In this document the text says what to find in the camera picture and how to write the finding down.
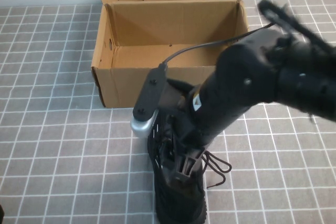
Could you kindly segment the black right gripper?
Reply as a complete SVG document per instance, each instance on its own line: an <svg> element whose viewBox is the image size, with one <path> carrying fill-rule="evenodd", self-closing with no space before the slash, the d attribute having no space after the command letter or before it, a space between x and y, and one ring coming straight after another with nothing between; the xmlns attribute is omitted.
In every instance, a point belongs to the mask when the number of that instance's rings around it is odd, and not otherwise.
<svg viewBox="0 0 336 224"><path fill-rule="evenodd" d="M187 182L200 167L205 152L204 134L196 123L192 94L196 86L167 79L161 96L165 136L175 147L172 181Z"/></svg>

